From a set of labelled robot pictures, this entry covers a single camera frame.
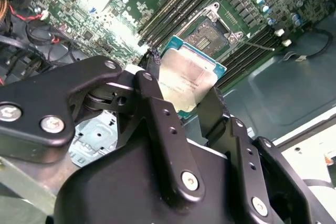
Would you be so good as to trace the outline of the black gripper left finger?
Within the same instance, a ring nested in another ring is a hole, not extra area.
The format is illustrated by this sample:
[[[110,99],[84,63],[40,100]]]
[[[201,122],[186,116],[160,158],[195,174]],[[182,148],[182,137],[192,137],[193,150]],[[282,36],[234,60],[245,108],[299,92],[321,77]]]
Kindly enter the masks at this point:
[[[175,207],[190,207],[205,196],[185,132],[157,80],[137,72],[121,84],[121,67],[95,56],[1,88],[1,155],[33,163],[54,163],[67,152],[80,120],[100,111],[86,97],[102,89],[120,124],[121,145],[140,138],[150,143],[160,193]]]

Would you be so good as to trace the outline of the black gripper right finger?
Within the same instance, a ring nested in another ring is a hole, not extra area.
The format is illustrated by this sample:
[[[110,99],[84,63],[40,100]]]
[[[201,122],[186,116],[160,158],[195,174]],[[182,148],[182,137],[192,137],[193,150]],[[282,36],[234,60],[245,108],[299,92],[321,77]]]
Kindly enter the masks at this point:
[[[212,87],[198,104],[202,136],[229,161],[228,199],[237,223],[334,223],[334,218],[265,137],[252,140]]]

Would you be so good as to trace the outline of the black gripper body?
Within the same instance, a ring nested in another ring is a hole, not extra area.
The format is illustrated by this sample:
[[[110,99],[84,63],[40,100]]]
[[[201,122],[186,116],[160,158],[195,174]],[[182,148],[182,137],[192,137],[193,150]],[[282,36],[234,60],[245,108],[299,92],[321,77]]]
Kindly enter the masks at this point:
[[[232,198],[228,160],[189,144],[206,192],[189,210],[170,207],[160,192],[146,140],[113,151],[72,174],[58,193],[55,223],[246,223]]]

